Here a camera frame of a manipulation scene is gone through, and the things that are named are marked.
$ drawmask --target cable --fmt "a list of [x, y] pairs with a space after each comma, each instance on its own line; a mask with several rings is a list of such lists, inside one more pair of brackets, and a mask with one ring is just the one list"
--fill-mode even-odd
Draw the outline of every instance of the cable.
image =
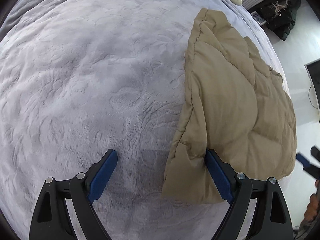
[[311, 87], [312, 87], [312, 84], [311, 84], [311, 86], [310, 86], [310, 88], [309, 88], [308, 98], [309, 98], [310, 104], [311, 104], [315, 109], [318, 109], [317, 107], [315, 107], [315, 106], [311, 103], [311, 99], [310, 99], [310, 89], [311, 89]]

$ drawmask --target bed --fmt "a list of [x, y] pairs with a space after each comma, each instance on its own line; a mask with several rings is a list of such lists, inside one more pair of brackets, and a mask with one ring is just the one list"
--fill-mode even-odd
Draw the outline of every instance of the bed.
[[[289, 94], [266, 34], [229, 0], [16, 3], [0, 29], [0, 209], [22, 240], [45, 178], [72, 178], [109, 148], [118, 165], [93, 206], [113, 239], [212, 237], [228, 203], [160, 198], [184, 103], [184, 52], [203, 7], [223, 11], [250, 37]], [[84, 239], [70, 202], [68, 208]]]

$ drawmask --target fleece blanket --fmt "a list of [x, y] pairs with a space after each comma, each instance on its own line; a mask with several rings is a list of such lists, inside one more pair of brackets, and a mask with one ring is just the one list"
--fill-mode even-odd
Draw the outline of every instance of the fleece blanket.
[[220, 11], [201, 9], [186, 51], [186, 102], [164, 172], [163, 196], [191, 203], [222, 198], [206, 149], [251, 179], [281, 179], [295, 164], [296, 117], [282, 76]]
[[284, 77], [263, 30], [229, 0], [18, 1], [0, 30], [0, 208], [22, 240], [44, 180], [70, 179], [109, 148], [118, 165], [93, 206], [113, 239], [213, 236], [227, 203], [160, 198], [203, 7], [223, 11]]

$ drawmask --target blue gripper pad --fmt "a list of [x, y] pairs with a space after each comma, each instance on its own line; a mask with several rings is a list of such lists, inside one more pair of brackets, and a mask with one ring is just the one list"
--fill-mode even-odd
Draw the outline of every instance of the blue gripper pad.
[[95, 163], [96, 169], [93, 171], [93, 177], [88, 176], [90, 183], [90, 190], [88, 200], [92, 204], [99, 199], [103, 190], [105, 189], [114, 169], [118, 162], [118, 155], [115, 150], [109, 149], [102, 157], [99, 163]]
[[310, 162], [301, 153], [296, 155], [296, 160], [299, 161], [304, 168], [309, 168], [311, 166]]
[[212, 154], [207, 150], [204, 157], [204, 162], [207, 165], [208, 171], [224, 200], [227, 200], [229, 204], [233, 202], [233, 195], [231, 191], [231, 184], [228, 178], [225, 176], [222, 168], [212, 156]]

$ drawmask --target black tool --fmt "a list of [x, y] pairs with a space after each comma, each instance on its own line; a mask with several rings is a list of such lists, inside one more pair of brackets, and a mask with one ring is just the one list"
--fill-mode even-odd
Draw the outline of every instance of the black tool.
[[[214, 150], [208, 150], [205, 164], [220, 195], [230, 207], [212, 240], [236, 240], [250, 199], [256, 209], [246, 239], [293, 240], [291, 220], [280, 186], [275, 178], [249, 179], [223, 163]], [[92, 202], [105, 188], [117, 163], [117, 154], [108, 150], [99, 163], [71, 180], [46, 179], [33, 213], [29, 240], [75, 240], [65, 199], [72, 199], [76, 215], [87, 240], [111, 240], [97, 217]]]
[[[311, 155], [320, 162], [320, 151], [317, 147], [311, 148]], [[303, 170], [310, 174], [315, 179], [320, 179], [320, 168], [311, 164], [306, 157], [301, 153], [297, 153], [296, 159], [303, 165]], [[316, 196], [320, 200], [320, 183], [317, 187]], [[295, 240], [313, 240], [320, 239], [320, 213], [313, 221], [303, 221], [299, 227], [298, 233], [295, 236]]]

